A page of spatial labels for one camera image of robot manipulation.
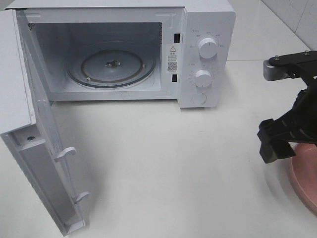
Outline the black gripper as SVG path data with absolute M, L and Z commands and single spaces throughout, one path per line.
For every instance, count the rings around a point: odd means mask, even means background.
M 296 155 L 289 142 L 317 142 L 317 80 L 301 90 L 292 108 L 277 120 L 260 123 L 260 155 L 266 164 Z

